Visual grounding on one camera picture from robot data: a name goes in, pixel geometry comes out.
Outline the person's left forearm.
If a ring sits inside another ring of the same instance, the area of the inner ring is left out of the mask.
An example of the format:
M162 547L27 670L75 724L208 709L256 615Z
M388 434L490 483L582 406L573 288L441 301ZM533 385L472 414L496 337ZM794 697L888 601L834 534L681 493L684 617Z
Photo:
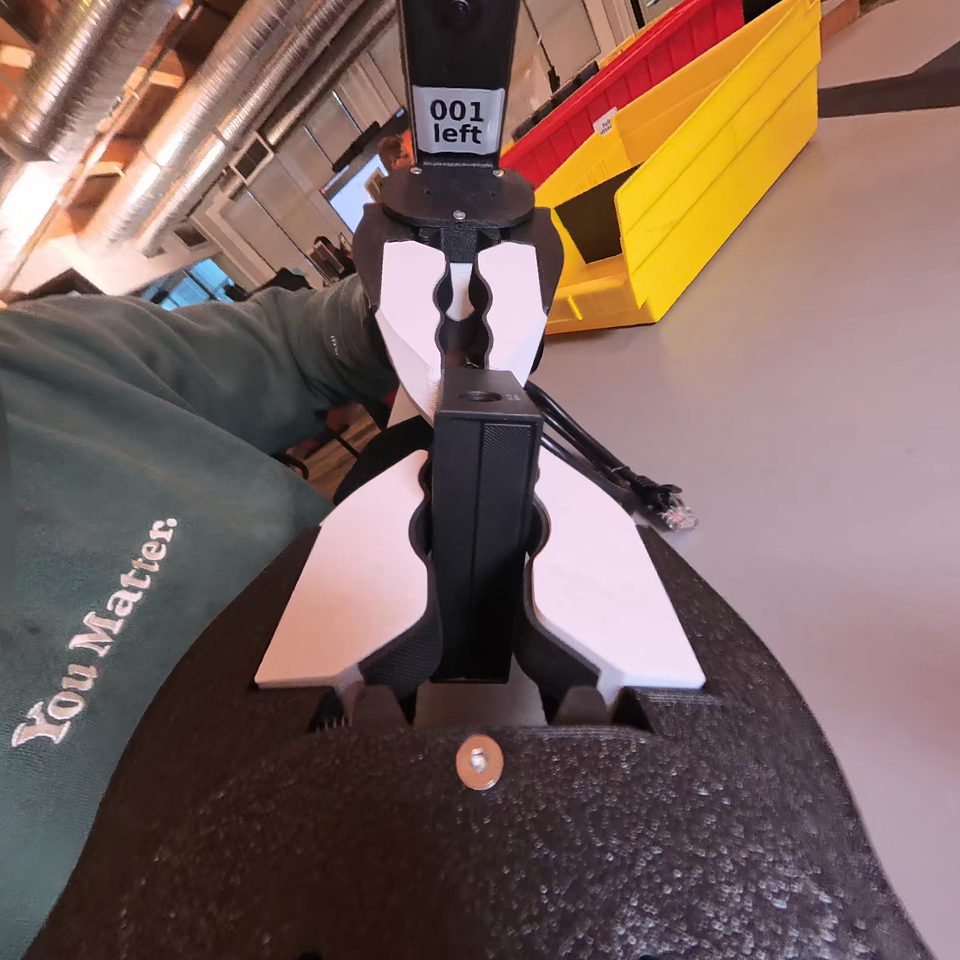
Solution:
M241 303L167 311L133 297L48 296L2 311L2 363L53 387L68 414L95 401L109 439L146 429L184 441L162 402L267 455L319 433L322 415L385 401L399 378L357 276L331 288L270 288Z

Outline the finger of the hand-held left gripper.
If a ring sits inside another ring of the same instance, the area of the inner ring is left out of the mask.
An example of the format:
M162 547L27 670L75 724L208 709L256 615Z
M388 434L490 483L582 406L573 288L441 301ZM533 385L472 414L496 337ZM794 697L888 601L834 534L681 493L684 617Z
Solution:
M535 246L489 246L477 254L474 275L486 293L479 323L486 346L483 351L475 347L471 362L480 369L529 376L547 322Z
M400 386L430 424L441 396L444 363L437 290L448 272L439 249L419 242L383 246L378 327Z

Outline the black port box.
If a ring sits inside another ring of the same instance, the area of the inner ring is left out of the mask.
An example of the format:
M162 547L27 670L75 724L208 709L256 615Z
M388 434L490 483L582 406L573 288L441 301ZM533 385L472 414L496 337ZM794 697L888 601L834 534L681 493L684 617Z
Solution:
M505 370L441 378L431 462L431 560L442 653L434 683L505 683L543 419Z

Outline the red plastic bin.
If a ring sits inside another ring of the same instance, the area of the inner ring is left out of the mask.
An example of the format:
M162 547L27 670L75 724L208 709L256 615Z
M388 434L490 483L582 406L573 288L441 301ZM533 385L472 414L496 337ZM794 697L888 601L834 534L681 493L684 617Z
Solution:
M685 1L592 61L513 133L500 165L541 186L594 133L745 24L741 1Z

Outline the yellow plastic bin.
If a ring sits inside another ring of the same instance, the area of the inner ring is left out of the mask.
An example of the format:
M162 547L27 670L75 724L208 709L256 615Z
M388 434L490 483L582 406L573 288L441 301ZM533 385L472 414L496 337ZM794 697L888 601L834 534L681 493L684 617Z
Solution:
M652 325L814 135L821 3L777 2L606 117L536 188L564 263L547 334Z

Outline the wall monitor screen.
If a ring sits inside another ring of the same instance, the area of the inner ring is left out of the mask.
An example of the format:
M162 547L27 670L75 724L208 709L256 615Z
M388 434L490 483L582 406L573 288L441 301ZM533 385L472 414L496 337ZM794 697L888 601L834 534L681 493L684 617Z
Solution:
M387 176L379 155L360 155L320 188L320 194L336 212L349 234L358 227L367 205L379 203L380 189Z

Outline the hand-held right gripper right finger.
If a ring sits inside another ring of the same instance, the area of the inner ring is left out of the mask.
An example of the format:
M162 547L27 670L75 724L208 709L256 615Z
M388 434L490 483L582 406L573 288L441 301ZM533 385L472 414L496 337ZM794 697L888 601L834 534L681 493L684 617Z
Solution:
M702 690L694 653L637 525L605 491L538 454L515 655L548 698L577 687Z

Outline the person's green sweatshirt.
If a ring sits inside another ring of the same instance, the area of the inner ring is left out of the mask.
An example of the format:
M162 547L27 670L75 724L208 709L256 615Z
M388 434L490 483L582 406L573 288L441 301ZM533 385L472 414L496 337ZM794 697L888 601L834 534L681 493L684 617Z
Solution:
M297 359L2 349L2 958L72 873L124 748L202 631L323 501L273 455L328 402Z

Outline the silver ventilation duct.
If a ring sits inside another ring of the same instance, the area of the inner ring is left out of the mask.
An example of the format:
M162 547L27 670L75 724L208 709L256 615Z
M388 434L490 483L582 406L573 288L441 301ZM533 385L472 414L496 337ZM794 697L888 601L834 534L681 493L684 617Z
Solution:
M60 162L85 149L178 6L65 2L13 104L2 108L3 150L16 162Z
M265 114L321 54L393 2L247 1L179 90L80 236L153 257Z

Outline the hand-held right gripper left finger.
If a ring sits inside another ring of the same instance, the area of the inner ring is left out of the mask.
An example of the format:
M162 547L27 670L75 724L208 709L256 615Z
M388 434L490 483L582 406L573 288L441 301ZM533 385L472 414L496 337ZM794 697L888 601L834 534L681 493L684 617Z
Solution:
M255 674L260 689L364 682L414 694L436 670L427 452L345 498L321 524Z

